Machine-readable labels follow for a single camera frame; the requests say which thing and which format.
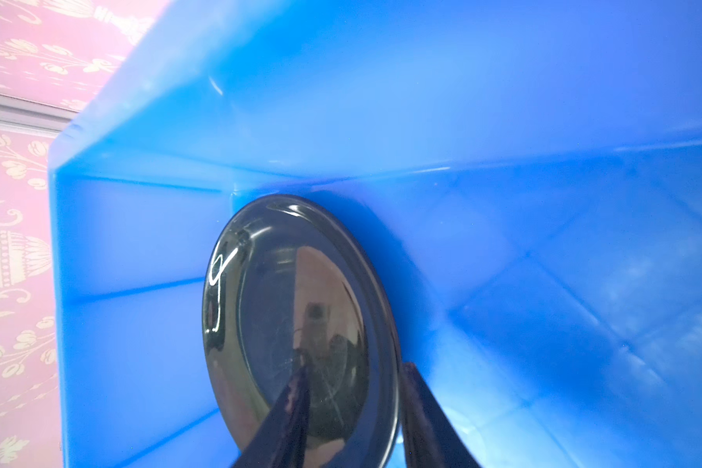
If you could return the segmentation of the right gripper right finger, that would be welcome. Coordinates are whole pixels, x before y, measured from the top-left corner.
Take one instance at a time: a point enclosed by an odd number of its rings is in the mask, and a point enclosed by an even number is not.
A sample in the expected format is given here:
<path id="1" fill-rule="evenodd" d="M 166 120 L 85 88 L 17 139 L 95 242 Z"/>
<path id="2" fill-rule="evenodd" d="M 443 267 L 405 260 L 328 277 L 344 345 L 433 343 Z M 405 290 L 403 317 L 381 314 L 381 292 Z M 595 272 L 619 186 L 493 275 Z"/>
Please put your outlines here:
<path id="1" fill-rule="evenodd" d="M 407 467 L 481 468 L 415 364 L 403 364 L 400 390 Z"/>

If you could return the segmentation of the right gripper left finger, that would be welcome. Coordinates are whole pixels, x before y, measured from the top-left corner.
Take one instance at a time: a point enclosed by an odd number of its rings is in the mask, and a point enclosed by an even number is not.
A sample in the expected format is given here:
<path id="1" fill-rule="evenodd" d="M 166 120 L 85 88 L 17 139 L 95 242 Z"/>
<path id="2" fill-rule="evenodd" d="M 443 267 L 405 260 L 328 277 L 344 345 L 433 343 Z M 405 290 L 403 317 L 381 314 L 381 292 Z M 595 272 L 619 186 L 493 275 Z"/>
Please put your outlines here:
<path id="1" fill-rule="evenodd" d="M 302 468 L 311 408 L 309 368 L 289 380 L 232 468 Z"/>

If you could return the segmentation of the black round plate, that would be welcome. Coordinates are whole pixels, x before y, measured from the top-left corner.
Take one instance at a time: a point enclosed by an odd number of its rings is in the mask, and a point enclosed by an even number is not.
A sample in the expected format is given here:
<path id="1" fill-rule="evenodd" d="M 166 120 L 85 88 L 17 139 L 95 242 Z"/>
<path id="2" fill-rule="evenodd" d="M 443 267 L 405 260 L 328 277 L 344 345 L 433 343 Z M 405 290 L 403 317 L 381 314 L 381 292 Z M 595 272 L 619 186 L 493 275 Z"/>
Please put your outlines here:
<path id="1" fill-rule="evenodd" d="M 397 331 L 371 261 L 329 211 L 273 194 L 234 214 L 208 262 L 202 331 L 218 408 L 240 454 L 306 366 L 302 467 L 388 462 L 400 424 Z"/>

